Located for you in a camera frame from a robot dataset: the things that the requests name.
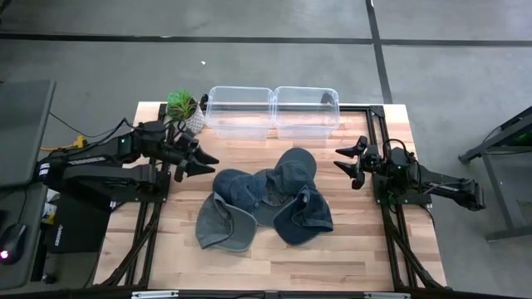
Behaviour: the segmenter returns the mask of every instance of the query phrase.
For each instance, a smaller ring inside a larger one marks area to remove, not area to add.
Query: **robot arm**
[[[130,133],[86,147],[59,149],[37,165],[38,178],[58,192],[95,201],[105,198],[102,206],[112,201],[165,200],[170,173],[154,165],[143,164],[122,168],[141,156],[176,165],[174,180],[215,171],[209,164],[219,161],[206,154],[190,132],[183,132],[174,143],[166,141],[166,128],[160,121],[140,124]]]
[[[361,136],[355,146],[337,149],[337,153],[347,157],[358,157],[355,164],[335,161],[352,181],[352,188],[364,185],[365,174],[372,174],[373,188],[381,203],[388,204],[428,204],[430,194],[454,200],[460,206],[477,211],[485,208],[481,189],[473,179],[459,179],[429,171],[420,165],[413,153],[406,149],[394,148],[389,157],[381,157],[376,145],[368,145],[367,138]]]

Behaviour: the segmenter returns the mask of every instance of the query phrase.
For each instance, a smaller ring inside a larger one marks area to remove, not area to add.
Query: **wooden table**
[[[135,123],[156,120],[158,102],[141,102]],[[384,105],[390,138],[403,140],[415,151],[404,105]],[[385,291],[392,290],[381,210],[374,203],[371,184],[351,189],[349,178],[334,160],[349,161],[334,152],[353,146],[367,136],[363,113],[343,112],[340,128],[326,141],[278,140],[270,130],[265,141],[220,140],[205,128],[198,135],[202,148],[220,160],[217,172],[235,168],[254,173],[273,168],[284,151],[303,147],[318,162],[316,184],[328,201],[334,231],[323,233],[302,246],[290,247],[272,228],[259,228],[247,252],[202,250],[195,238],[195,220],[211,192],[216,174],[172,181],[163,206],[150,277],[151,289]],[[147,161],[139,159],[137,164]],[[131,247],[138,203],[127,203],[111,215],[101,250],[95,283],[105,280]],[[426,211],[405,206],[411,248],[441,284],[445,277],[436,235]],[[404,260],[398,255],[406,281]],[[142,262],[137,266],[140,275]]]

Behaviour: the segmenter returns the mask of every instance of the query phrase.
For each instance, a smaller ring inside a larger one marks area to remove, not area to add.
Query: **baseball cap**
[[[196,220],[196,238],[202,249],[214,246],[244,252],[256,231],[257,221],[251,214],[227,204],[217,193],[204,201]]]
[[[274,169],[248,174],[226,169],[214,178],[213,191],[228,204],[251,213],[257,223],[273,227],[273,217],[305,185],[314,186],[316,160],[305,149],[287,150]]]
[[[313,186],[303,186],[296,198],[275,215],[273,227],[287,244],[300,245],[319,233],[331,232],[333,219],[322,194]]]

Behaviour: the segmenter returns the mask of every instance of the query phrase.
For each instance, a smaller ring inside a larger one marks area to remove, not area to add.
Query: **plastic storage container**
[[[205,122],[220,139],[265,140],[273,114],[273,91],[260,87],[215,86]]]
[[[282,140],[325,140],[340,125],[338,93],[330,88],[278,87],[273,119]]]

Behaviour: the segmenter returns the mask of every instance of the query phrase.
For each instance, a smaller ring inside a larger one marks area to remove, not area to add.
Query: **gray floor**
[[[530,1],[374,3],[385,38],[532,39]],[[363,0],[15,0],[2,29],[193,37],[371,36]],[[465,167],[456,159],[532,105],[532,48],[383,51],[394,103],[407,105],[420,161],[434,171],[479,179],[485,186],[489,207],[484,211],[471,213],[445,199],[434,204],[449,285],[532,297],[532,238],[485,242],[486,233],[504,228],[499,207],[484,166],[474,161]],[[382,103],[371,46],[1,41],[0,81],[37,78],[57,80],[52,110],[89,134],[111,128],[121,117],[132,119],[138,101],[164,100],[180,86],[196,96],[216,85],[326,86],[340,93],[341,102]],[[68,144],[75,137],[51,120],[44,145]],[[65,279],[54,287],[79,287],[93,258],[85,256],[75,267],[64,258],[58,265],[51,263]]]

